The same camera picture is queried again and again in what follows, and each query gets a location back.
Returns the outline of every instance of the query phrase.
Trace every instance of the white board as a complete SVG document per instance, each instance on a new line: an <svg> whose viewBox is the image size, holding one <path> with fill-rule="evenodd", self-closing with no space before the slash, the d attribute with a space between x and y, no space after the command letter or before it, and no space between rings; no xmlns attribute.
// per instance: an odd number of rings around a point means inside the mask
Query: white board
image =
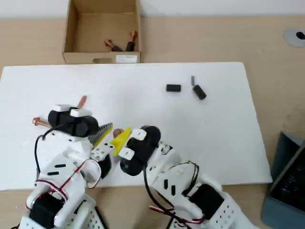
<svg viewBox="0 0 305 229"><path fill-rule="evenodd" d="M191 75L205 100L192 92ZM167 83L181 84L182 91L166 92ZM54 104L77 105L84 94L84 108L99 124L155 125L163 141L222 184L272 181L242 63L14 66L5 67L0 80L0 189L33 187L34 142L46 129L32 119L47 119ZM40 141L41 167L65 146L52 137ZM142 175L131 177L120 167L101 183L141 184Z"/></svg>

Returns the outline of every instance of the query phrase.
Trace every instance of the small metal pin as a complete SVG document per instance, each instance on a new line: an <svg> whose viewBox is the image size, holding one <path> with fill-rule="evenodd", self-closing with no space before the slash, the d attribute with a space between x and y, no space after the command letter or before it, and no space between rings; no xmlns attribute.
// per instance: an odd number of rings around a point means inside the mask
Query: small metal pin
<svg viewBox="0 0 305 229"><path fill-rule="evenodd" d="M195 76L191 76L191 85L194 87L195 86Z"/></svg>

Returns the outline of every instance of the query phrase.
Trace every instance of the white label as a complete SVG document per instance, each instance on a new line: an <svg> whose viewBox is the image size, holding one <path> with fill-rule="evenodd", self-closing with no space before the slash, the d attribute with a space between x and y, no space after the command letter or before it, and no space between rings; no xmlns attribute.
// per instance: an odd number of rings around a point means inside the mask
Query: white label
<svg viewBox="0 0 305 229"><path fill-rule="evenodd" d="M137 55L116 55L117 63L137 63Z"/></svg>

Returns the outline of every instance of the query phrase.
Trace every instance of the open cardboard box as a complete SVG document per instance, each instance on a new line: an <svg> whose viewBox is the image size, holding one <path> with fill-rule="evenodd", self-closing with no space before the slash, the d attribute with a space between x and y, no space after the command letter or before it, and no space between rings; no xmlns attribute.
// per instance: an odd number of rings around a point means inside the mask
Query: open cardboard box
<svg viewBox="0 0 305 229"><path fill-rule="evenodd" d="M129 33L138 32L134 52L111 52L111 39L122 50ZM63 57L68 64L140 62L141 31L138 0L70 0Z"/></svg>

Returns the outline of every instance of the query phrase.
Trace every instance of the wooden table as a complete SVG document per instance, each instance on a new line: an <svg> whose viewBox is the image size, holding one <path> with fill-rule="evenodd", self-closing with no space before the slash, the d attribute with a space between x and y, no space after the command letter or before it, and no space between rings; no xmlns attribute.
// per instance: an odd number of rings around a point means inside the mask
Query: wooden table
<svg viewBox="0 0 305 229"><path fill-rule="evenodd" d="M64 64L64 24L64 19L0 20L0 69ZM305 137L305 49L290 47L282 38L286 28L304 26L305 17L146 18L142 62L243 62L271 164L280 130ZM224 189L254 224L268 228L260 220L266 185ZM0 192L3 228L19 223L29 193ZM151 201L143 187L97 188L89 194L112 229L163 229L167 224L166 216L148 210Z"/></svg>

